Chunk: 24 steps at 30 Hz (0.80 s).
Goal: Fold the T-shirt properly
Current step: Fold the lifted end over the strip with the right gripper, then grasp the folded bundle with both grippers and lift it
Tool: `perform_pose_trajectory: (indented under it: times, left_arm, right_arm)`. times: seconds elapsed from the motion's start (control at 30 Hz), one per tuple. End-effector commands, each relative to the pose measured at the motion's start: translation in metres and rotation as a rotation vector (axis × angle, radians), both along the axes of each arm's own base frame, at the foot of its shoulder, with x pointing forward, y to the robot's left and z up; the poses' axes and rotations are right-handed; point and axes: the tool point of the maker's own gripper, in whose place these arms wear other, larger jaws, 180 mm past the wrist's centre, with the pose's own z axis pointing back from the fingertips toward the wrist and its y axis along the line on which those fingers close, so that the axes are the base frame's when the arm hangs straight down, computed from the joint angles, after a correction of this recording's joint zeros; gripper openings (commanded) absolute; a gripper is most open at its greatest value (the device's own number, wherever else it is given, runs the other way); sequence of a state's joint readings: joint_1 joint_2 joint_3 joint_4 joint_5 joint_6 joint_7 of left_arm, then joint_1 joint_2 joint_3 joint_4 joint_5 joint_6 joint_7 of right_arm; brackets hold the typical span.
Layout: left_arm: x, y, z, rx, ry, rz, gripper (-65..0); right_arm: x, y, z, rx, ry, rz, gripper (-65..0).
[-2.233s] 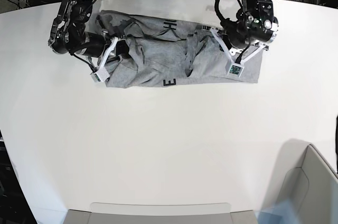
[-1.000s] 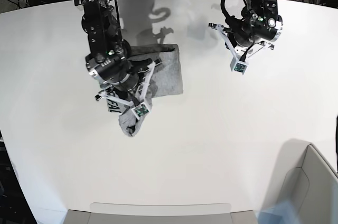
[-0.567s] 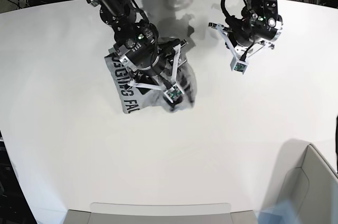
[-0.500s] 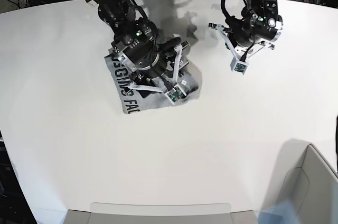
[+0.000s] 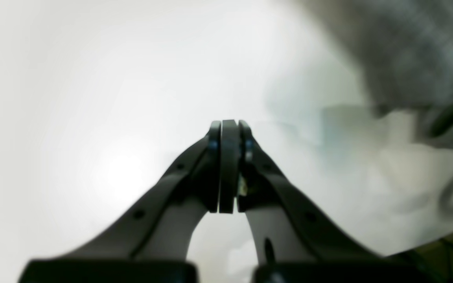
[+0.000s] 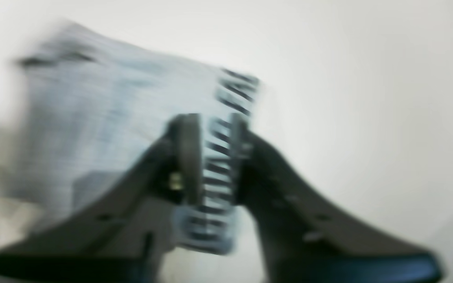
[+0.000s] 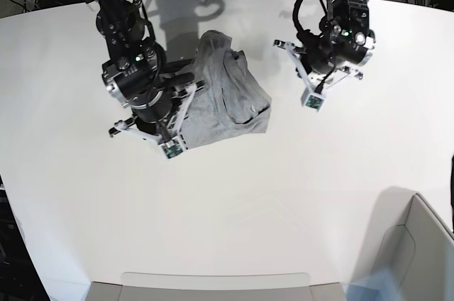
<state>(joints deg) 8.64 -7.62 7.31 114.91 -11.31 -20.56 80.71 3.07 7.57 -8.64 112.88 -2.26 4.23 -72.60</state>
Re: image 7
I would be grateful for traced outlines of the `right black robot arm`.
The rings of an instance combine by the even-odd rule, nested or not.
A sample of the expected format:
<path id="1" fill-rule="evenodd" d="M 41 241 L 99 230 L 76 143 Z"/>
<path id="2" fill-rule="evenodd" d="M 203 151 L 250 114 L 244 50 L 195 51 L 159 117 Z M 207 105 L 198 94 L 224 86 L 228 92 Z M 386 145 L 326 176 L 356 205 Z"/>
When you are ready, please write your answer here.
<path id="1" fill-rule="evenodd" d="M 96 29 L 109 54 L 102 65 L 106 90 L 132 112 L 114 124 L 109 136 L 127 133 L 164 149 L 184 150 L 182 124 L 203 82 L 183 72 L 189 61 L 167 62 L 143 0 L 85 1 L 99 6 Z"/>

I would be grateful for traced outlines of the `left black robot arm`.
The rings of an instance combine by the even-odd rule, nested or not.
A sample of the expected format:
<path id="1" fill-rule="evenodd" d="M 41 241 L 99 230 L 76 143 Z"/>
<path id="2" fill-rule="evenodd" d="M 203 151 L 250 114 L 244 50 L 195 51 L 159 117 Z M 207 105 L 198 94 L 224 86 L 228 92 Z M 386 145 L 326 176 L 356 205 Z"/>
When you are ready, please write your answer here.
<path id="1" fill-rule="evenodd" d="M 299 20 L 303 2 L 296 0 L 292 10 L 301 46 L 280 40 L 274 46 L 291 56 L 309 94 L 321 96 L 335 72 L 344 67 L 361 67 L 370 59 L 376 37 L 370 28 L 369 0 L 326 0 L 318 35 L 304 28 Z"/>

